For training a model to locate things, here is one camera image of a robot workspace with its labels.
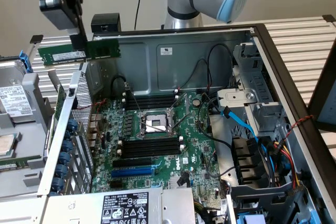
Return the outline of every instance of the mesh grille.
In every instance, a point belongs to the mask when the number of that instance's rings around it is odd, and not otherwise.
[[[84,108],[87,106],[88,107],[82,110],[72,110],[72,114],[74,116],[73,118],[78,123],[81,122],[84,126],[85,132],[87,132],[90,120],[92,101],[84,73],[82,73],[79,78],[76,97],[78,100],[78,108]]]

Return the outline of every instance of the yellow wire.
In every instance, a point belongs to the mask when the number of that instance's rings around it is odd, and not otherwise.
[[[285,147],[285,146],[283,145],[283,148],[284,148],[285,152],[287,152],[288,155],[291,156],[290,153],[289,153],[289,151],[288,151],[288,149],[287,149],[287,147]],[[298,179],[298,175],[297,175],[297,173],[295,173],[295,181],[296,181],[297,185],[299,186],[300,183],[299,183],[299,179]]]

